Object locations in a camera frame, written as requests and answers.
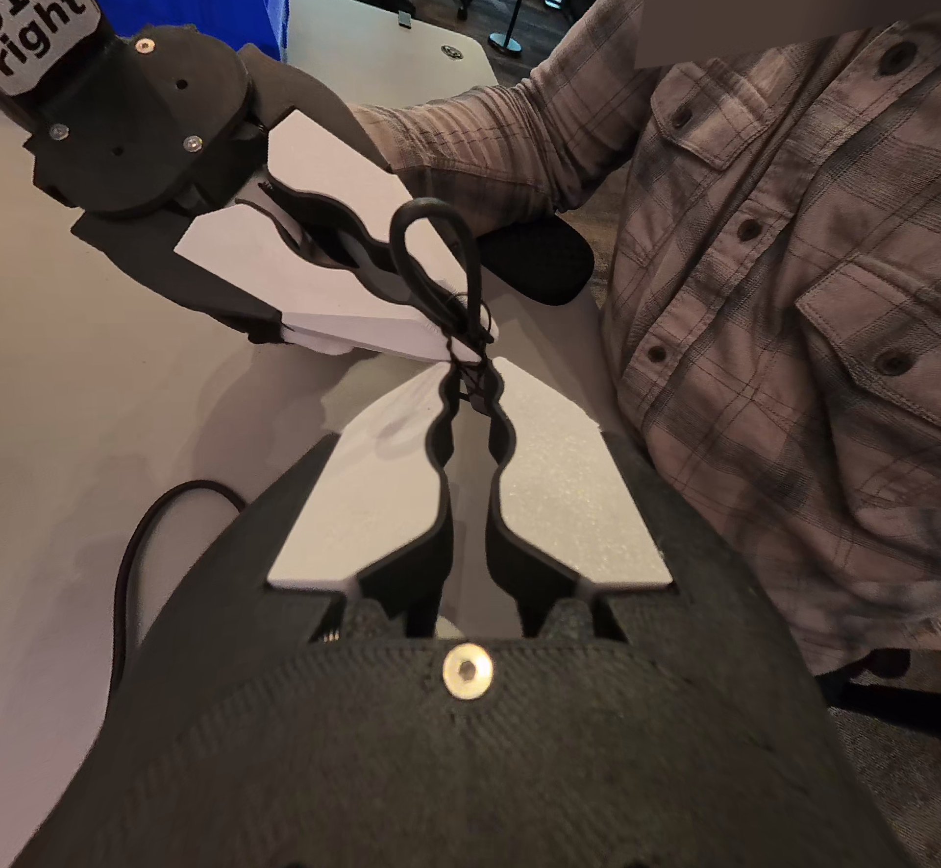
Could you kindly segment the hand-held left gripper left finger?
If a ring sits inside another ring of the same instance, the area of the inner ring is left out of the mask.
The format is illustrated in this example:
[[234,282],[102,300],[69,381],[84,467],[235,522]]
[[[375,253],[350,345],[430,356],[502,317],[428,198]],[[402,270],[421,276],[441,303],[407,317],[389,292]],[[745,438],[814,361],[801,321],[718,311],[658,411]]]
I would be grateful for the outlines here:
[[446,464],[454,366],[424,369],[355,416],[329,451],[268,571],[275,590],[372,600],[432,638],[453,566]]

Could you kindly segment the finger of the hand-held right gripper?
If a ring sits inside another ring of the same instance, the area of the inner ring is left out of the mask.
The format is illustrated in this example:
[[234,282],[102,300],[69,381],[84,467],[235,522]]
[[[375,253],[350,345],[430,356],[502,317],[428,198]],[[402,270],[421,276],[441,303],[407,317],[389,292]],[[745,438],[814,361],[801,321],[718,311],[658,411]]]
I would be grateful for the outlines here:
[[299,224],[292,233],[289,222],[282,210],[237,200],[196,218],[175,253],[275,310],[283,340],[315,352],[354,348],[420,361],[482,361],[499,338],[483,289],[480,311],[391,302],[312,244]]
[[459,212],[291,110],[268,133],[264,192],[371,292],[421,311],[480,311],[479,248]]

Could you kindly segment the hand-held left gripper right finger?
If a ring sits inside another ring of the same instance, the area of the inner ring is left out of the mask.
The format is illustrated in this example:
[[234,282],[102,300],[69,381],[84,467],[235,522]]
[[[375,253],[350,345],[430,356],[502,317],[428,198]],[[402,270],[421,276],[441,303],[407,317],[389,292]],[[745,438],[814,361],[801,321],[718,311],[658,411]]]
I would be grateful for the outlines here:
[[486,561],[535,638],[561,601],[593,617],[610,595],[663,592],[674,582],[601,427],[504,357],[482,369],[496,464],[488,495]]

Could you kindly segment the person's right forearm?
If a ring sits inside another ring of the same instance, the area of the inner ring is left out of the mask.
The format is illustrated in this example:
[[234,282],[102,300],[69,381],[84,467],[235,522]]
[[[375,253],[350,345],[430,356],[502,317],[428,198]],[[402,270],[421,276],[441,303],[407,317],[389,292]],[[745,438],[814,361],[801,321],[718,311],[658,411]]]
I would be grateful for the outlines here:
[[535,79],[406,109],[350,105],[414,195],[453,206],[476,237],[578,207],[595,171]]

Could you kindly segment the black quilted pad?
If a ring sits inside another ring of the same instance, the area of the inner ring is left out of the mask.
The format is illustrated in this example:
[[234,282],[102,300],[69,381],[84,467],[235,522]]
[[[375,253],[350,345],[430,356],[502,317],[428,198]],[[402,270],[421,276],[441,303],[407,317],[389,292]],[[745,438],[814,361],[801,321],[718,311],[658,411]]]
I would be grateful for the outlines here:
[[481,264],[536,303],[570,303],[594,274],[594,252],[559,216],[493,230],[477,239]]

